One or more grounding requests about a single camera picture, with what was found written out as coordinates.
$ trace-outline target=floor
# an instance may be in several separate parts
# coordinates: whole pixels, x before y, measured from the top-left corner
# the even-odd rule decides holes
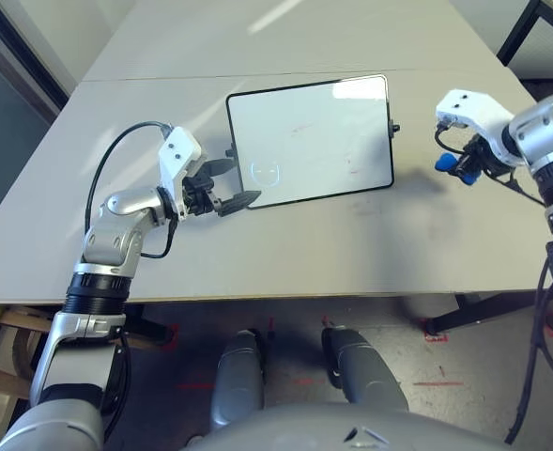
[[[412,412],[502,439],[514,421],[532,312],[457,329],[437,341],[417,327],[417,318],[455,306],[449,295],[150,305],[145,316],[177,325],[177,342],[169,350],[133,351],[130,398],[106,449],[176,450],[192,435],[207,434],[216,364],[228,338],[244,328],[273,331],[267,407],[345,402],[324,370],[324,317],[355,328],[376,347],[400,381]],[[553,353],[553,337],[548,344]],[[553,449],[553,374],[541,359],[515,447]]]

